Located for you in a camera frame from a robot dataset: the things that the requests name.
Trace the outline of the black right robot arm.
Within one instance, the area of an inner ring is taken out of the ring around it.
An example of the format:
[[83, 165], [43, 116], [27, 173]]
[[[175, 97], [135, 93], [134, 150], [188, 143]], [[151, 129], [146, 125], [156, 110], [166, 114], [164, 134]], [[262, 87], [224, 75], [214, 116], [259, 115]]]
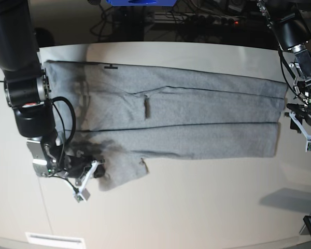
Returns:
[[[76, 132], [76, 114], [67, 98], [50, 97], [48, 76], [38, 52], [28, 2], [0, 1], [0, 69], [5, 97], [19, 133], [27, 139], [36, 174], [79, 180], [103, 177], [105, 168], [93, 156], [67, 154]], [[55, 105], [58, 101], [67, 105], [73, 123], [61, 144], [56, 143], [54, 119], [60, 113]]]

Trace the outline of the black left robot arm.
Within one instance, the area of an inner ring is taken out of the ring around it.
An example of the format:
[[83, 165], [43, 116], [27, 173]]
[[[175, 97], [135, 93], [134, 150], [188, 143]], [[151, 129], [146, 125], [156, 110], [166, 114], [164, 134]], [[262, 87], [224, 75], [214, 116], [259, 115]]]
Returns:
[[291, 129], [302, 132], [299, 125], [306, 122], [311, 127], [311, 52], [306, 44], [311, 31], [299, 8], [300, 1], [256, 1], [268, 28], [278, 42], [280, 66], [290, 73], [293, 84], [286, 80], [294, 98], [301, 104], [287, 104], [298, 124], [291, 121]]

